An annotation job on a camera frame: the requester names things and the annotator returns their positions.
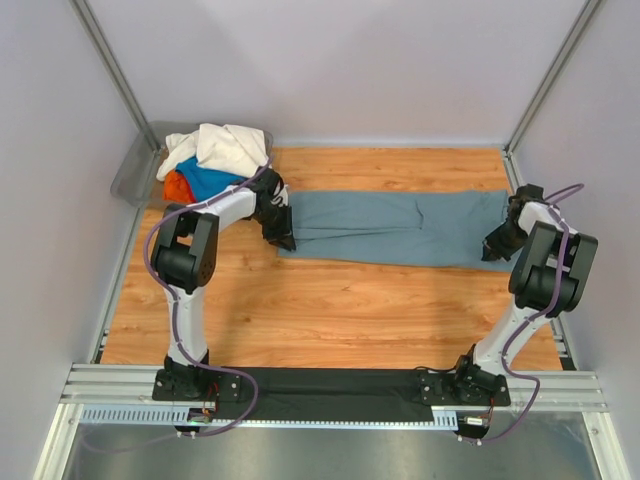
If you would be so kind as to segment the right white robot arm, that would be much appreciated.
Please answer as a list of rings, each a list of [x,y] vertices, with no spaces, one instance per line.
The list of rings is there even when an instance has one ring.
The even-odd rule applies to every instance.
[[[583,188],[577,183],[545,196],[542,187],[526,184],[509,197],[504,223],[484,240],[483,259],[518,257],[508,284],[512,300],[491,332],[459,358],[450,379],[458,401],[505,391],[513,359],[531,337],[580,302],[598,240],[570,227],[559,203]]]

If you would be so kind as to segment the grey-blue t shirt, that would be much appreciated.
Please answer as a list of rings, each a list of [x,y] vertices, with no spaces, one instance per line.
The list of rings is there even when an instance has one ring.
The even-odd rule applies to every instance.
[[[482,260],[483,240],[505,220],[504,190],[455,193],[308,191],[291,196],[296,250],[284,258],[459,267],[509,272]]]

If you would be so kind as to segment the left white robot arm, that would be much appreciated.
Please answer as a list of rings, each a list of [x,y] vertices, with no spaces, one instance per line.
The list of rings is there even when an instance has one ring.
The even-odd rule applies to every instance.
[[[270,245],[296,249],[287,186],[269,167],[203,202],[169,205],[158,224],[150,270],[167,297],[170,343],[156,377],[157,398],[199,401],[213,388],[204,293],[215,272],[219,234],[240,220],[256,221]]]

